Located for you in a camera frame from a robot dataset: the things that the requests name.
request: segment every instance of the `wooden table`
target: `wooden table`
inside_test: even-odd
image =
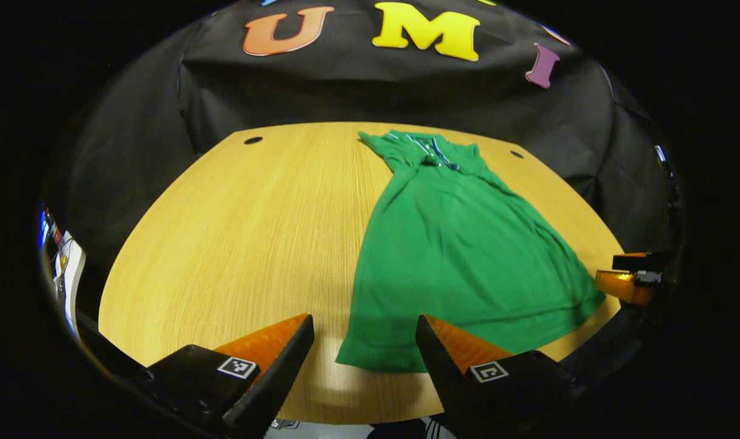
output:
[[[392,177],[358,131],[443,134],[481,155],[559,231],[590,273],[622,252],[589,205],[518,145],[395,123],[308,123],[240,131],[175,180],[127,239],[109,274],[99,330],[145,366],[181,348],[215,348],[310,312],[315,342],[280,411],[317,423],[377,423],[442,412],[429,375],[336,364],[359,248]],[[246,144],[253,137],[260,141]],[[511,152],[523,156],[519,158]],[[541,347],[573,352],[619,309]]]

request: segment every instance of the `green shirt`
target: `green shirt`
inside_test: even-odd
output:
[[[423,313],[525,352],[581,326],[602,303],[576,253],[489,170],[477,145],[394,130],[359,136],[394,176],[362,242],[337,362],[426,372],[414,338]]]

